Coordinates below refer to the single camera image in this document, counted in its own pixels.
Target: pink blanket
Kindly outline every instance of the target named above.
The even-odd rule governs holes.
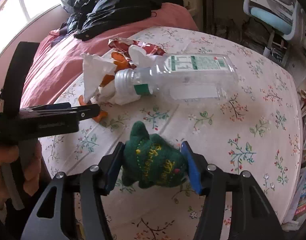
[[[27,75],[21,107],[52,104],[64,90],[82,73],[82,52],[102,56],[113,37],[128,38],[153,26],[177,27],[197,31],[189,12],[172,3],[163,3],[152,17],[106,31],[89,41],[81,41],[70,35],[53,48],[50,42],[56,38],[48,35],[41,43]]]

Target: plastic bottle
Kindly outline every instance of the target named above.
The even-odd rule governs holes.
[[[226,55],[169,54],[165,58],[153,67],[118,71],[117,93],[122,96],[162,93],[174,100],[223,99],[237,86],[238,76]]]

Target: blue chair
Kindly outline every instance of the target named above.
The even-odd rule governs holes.
[[[282,38],[289,42],[289,44],[293,45],[301,45],[302,40],[305,36],[305,25],[306,25],[306,14],[304,10],[301,8],[301,5],[297,0],[279,0],[280,2],[286,5],[293,5],[294,10],[292,13],[292,20],[286,22],[282,18],[276,16],[273,13],[265,11],[261,8],[250,6],[250,0],[244,0],[243,3],[243,11],[257,19],[262,20],[268,25],[272,26],[273,31],[269,38],[269,42],[264,49],[263,55],[265,57],[269,57],[271,52],[271,46],[274,38],[274,33],[277,31],[281,34]]]

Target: green plush toy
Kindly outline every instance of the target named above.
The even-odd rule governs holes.
[[[125,143],[122,183],[140,188],[153,185],[175,187],[185,181],[187,160],[158,134],[149,135],[145,125],[134,123]]]

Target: white tablecloth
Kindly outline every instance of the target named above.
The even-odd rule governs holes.
[[[301,112],[290,74],[250,49],[205,33],[154,27],[131,38],[158,44],[168,53],[228,55],[239,76],[238,92],[221,105],[202,108],[154,96],[124,106],[104,105],[109,116],[101,124],[85,120],[77,133],[41,139],[50,173],[83,172],[112,153],[118,141],[128,140],[133,123],[142,120],[149,133],[160,133],[175,147],[187,140],[194,152],[226,172],[249,170],[281,222],[294,194],[302,152]],[[80,76],[56,102],[77,106],[82,94]],[[189,182],[139,189],[137,183],[124,187],[120,177],[102,200],[111,232],[121,240],[192,239],[204,203]],[[227,197],[221,239],[228,237],[230,208]],[[81,220],[78,198],[76,218]]]

